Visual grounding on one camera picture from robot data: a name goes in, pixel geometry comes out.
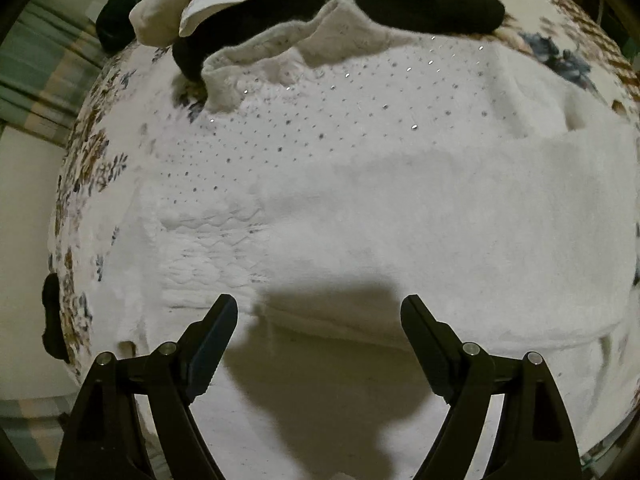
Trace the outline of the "small black cloth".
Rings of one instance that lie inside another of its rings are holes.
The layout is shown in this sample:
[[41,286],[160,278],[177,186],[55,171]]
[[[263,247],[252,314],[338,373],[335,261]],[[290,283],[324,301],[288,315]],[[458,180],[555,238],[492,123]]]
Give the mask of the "small black cloth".
[[43,282],[41,301],[46,326],[41,336],[44,350],[49,356],[64,363],[70,362],[62,331],[60,282],[55,273],[49,274]]

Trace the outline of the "folded black garment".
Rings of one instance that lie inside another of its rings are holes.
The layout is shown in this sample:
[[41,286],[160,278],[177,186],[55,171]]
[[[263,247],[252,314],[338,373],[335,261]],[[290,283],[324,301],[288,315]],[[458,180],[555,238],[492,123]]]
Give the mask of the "folded black garment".
[[[329,0],[247,0],[230,6],[178,39],[172,57],[186,78],[201,79],[209,55],[235,47],[268,28],[288,21],[309,22]],[[384,26],[434,34],[490,34],[501,26],[506,8],[500,0],[355,0]]]

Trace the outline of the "green striped curtain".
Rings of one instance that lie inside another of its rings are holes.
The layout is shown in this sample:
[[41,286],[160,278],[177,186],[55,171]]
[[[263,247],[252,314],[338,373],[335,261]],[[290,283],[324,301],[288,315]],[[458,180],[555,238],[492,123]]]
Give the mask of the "green striped curtain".
[[63,146],[104,66],[93,24],[32,0],[1,44],[1,122]]

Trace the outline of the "brown checkered bed mat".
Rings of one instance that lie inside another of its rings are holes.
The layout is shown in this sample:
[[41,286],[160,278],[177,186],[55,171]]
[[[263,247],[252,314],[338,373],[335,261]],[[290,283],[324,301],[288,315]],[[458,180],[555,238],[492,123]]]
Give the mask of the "brown checkered bed mat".
[[606,32],[573,0],[550,0],[566,14],[599,49],[603,56],[604,67],[612,72],[630,96],[634,106],[639,108],[639,78],[631,64],[623,57],[620,47]]

